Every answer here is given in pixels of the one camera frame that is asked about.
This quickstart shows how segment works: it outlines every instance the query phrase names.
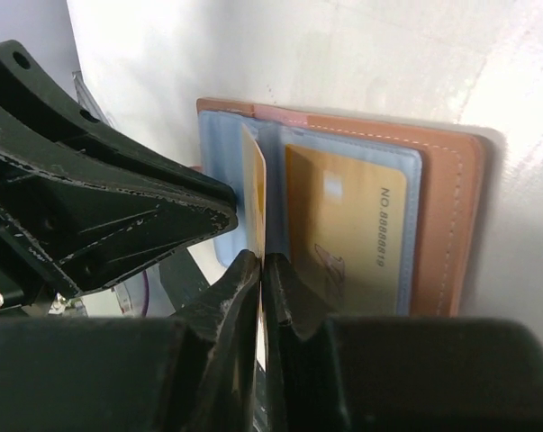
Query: purple cable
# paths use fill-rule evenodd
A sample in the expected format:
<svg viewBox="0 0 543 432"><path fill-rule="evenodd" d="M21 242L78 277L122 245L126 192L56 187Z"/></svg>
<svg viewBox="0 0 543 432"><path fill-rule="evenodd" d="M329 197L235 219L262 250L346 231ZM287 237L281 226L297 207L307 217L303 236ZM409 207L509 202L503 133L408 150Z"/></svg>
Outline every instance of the purple cable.
<svg viewBox="0 0 543 432"><path fill-rule="evenodd" d="M147 277L147 270L143 270L143 285L145 286L145 300L143 301L143 309L141 309L141 316L147 316L147 310L149 309L149 278Z"/></svg>

